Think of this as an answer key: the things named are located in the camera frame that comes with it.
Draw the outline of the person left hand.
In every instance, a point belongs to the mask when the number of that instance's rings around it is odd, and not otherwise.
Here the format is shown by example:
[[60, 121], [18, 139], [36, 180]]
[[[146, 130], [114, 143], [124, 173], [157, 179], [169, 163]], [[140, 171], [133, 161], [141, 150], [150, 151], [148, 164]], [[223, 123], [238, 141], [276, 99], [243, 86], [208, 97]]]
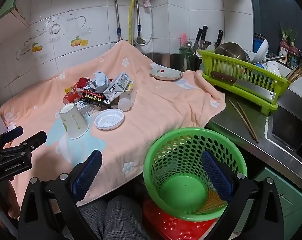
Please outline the person left hand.
[[14, 220], [17, 220], [20, 216], [20, 207], [18, 204], [17, 196], [15, 189], [13, 188], [11, 181], [14, 178], [11, 177], [8, 180], [0, 182], [0, 199], [3, 199], [6, 203], [5, 211], [7, 215]]

